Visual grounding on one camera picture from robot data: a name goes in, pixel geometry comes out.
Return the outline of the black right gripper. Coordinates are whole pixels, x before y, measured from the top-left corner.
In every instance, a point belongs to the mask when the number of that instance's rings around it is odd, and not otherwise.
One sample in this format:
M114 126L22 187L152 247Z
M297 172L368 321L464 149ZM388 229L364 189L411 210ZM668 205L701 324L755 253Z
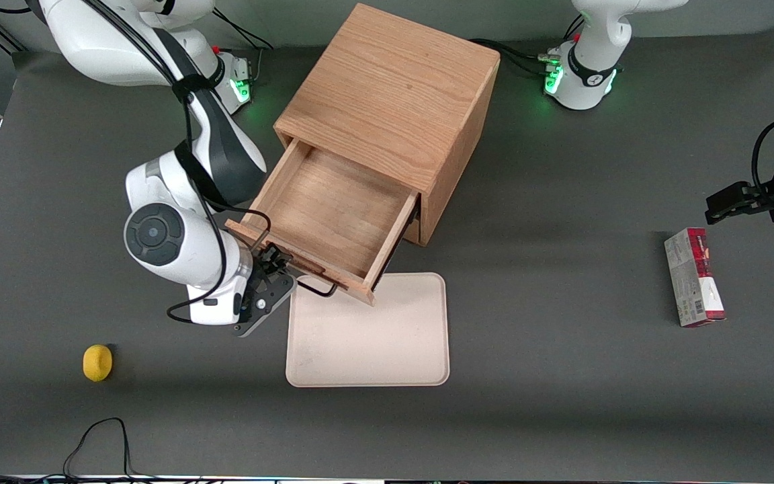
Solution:
M297 281L289 273L291 261L293 257L286 256L286 252L273 243L268 244L261 255L255 258L253 271L243 293L239 321L233 325L234 336L249 336L295 291Z

